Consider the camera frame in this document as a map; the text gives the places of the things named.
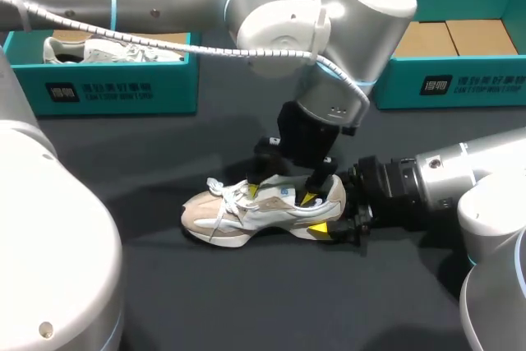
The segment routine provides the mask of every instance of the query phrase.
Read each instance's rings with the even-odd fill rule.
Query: white cable
[[[16,7],[16,0],[0,0],[1,3],[5,3],[11,6]],[[295,51],[292,49],[227,49],[227,48],[211,48],[211,47],[202,47],[199,45],[188,45],[188,44],[176,44],[169,43],[166,41],[154,40],[142,38],[134,35],[128,35],[125,33],[115,32],[113,30],[108,30],[105,28],[100,28],[98,26],[86,24],[84,22],[78,22],[64,18],[48,12],[42,7],[31,4],[29,2],[24,2],[25,9],[30,13],[41,18],[44,18],[47,21],[51,21],[57,25],[64,26],[73,30],[82,30],[85,32],[92,33],[94,35],[102,35],[110,39],[115,39],[119,41],[124,41],[127,43],[134,43],[139,45],[145,45],[147,47],[169,49],[172,51],[180,51],[184,53],[199,53],[201,55],[210,55],[216,57],[226,57],[226,58],[302,58],[310,59],[311,53],[308,51]],[[362,123],[363,118],[365,117],[367,110],[369,109],[370,102],[367,95],[356,85],[356,83],[338,66],[336,66],[329,59],[322,57],[321,55],[316,56],[316,61],[321,63],[325,67],[328,67],[338,78],[340,78],[353,92],[355,96],[361,102],[360,109],[358,110],[357,116],[353,121],[352,127],[358,128]]]
[[[24,0],[14,0],[14,2],[13,6],[18,10],[22,28],[25,32],[31,32],[30,17],[27,13],[27,8],[24,5]]]

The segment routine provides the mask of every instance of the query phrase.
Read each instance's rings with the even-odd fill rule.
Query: shoelace
[[[221,225],[223,215],[226,213],[236,215],[239,218],[239,222],[243,226],[241,215],[239,214],[239,208],[250,210],[253,207],[245,206],[239,203],[239,201],[248,193],[247,180],[238,182],[236,185],[232,185],[231,187],[226,187],[222,182],[219,182],[215,178],[208,178],[206,180],[206,185],[208,185],[212,195],[223,197],[221,206],[219,207],[219,212],[217,214],[217,219],[214,223],[214,230],[212,230],[212,233],[210,234],[210,240],[212,240],[215,231]]]
[[[147,62],[154,62],[159,57],[154,49],[140,45],[130,44],[125,48],[125,51],[126,58],[133,61],[142,62],[142,60],[145,59]]]

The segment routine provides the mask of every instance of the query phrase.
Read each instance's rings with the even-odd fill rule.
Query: cardboard box
[[[418,0],[379,109],[526,105],[526,0]]]
[[[72,30],[11,32],[4,51],[37,116],[180,114],[197,109],[199,67],[195,54],[177,62],[43,64],[46,38],[82,41]],[[199,35],[141,35],[199,44]]]

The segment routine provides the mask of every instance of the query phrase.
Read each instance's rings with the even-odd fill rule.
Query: dark gray surface
[[[232,46],[223,31],[204,44]],[[210,175],[275,135],[295,79],[264,80],[235,60],[201,59],[193,118],[45,120],[62,162],[108,206],[124,242],[124,349],[466,351],[464,254],[453,219],[429,232],[376,231],[367,257],[267,234],[224,251],[185,239],[181,204]],[[414,155],[521,127],[523,109],[379,113],[335,154]]]

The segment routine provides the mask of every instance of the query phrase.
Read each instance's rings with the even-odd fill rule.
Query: sneaker
[[[122,43],[97,35],[85,41],[61,41],[54,37],[44,41],[44,63],[179,62],[183,59],[167,49]]]
[[[324,185],[324,196],[312,206],[298,206],[297,191],[307,177],[273,176],[265,180],[251,198],[247,181],[225,187],[213,178],[209,191],[183,205],[182,226],[193,236],[221,247],[241,247],[262,229],[278,227],[298,238],[329,240],[309,226],[337,220],[344,212],[344,185],[333,175]]]

